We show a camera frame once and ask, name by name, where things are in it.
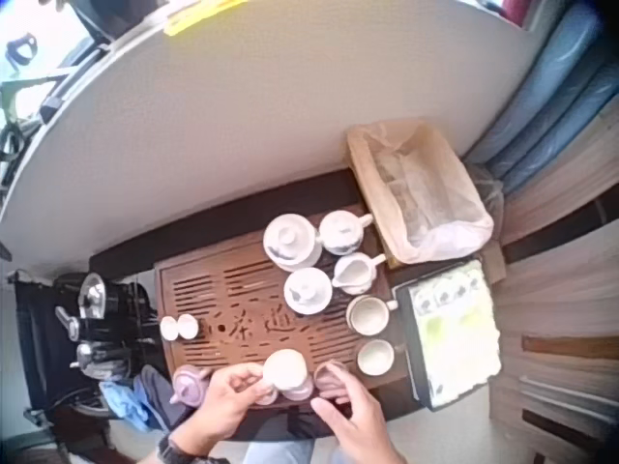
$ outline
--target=blue towel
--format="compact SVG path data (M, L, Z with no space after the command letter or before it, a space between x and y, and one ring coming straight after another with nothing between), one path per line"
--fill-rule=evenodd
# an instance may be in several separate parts
M99 389L109 409L116 416L124 419L140 432L151 431L148 410L140 403L132 389L114 382L99 382Z

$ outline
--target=jeans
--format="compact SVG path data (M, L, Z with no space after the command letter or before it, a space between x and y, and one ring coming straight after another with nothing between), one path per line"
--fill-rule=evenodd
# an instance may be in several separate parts
M285 417L267 420L258 430L256 439L260 440L260 437L267 436L272 427L281 428L281 421L285 421ZM310 464L315 440L294 440L293 434L282 438L284 441L281 442L251 442L243 464ZM338 447L331 454L329 462L330 464L350 464L352 461Z

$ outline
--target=gaiwan lid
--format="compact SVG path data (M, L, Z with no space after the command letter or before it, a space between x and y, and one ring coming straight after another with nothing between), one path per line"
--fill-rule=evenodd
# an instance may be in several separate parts
M193 408L199 407L209 386L209 373L209 369L198 369L193 365L182 365L176 369L172 377L174 395L170 403L181 402Z
M264 231L263 245L269 257L288 265L306 259L314 249L316 229L303 216L281 215Z

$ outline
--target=black watch strap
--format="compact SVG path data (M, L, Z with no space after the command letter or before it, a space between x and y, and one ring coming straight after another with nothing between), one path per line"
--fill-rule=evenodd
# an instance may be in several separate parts
M159 441L157 456L163 464L193 464L200 459L176 448L167 435Z

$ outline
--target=floor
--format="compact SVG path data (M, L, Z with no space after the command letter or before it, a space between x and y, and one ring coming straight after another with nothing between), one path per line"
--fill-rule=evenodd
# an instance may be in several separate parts
M488 390L483 388L442 411L423 410L392 420L388 423L389 432L410 464L531 464L535 453L506 438L492 425L488 404ZM142 434L120 421L112 424L112 443L134 459L151 452L160 437L161 433ZM335 438L318 440L311 464L328 462L336 445ZM219 443L213 456L240 464L247 446L247 443Z

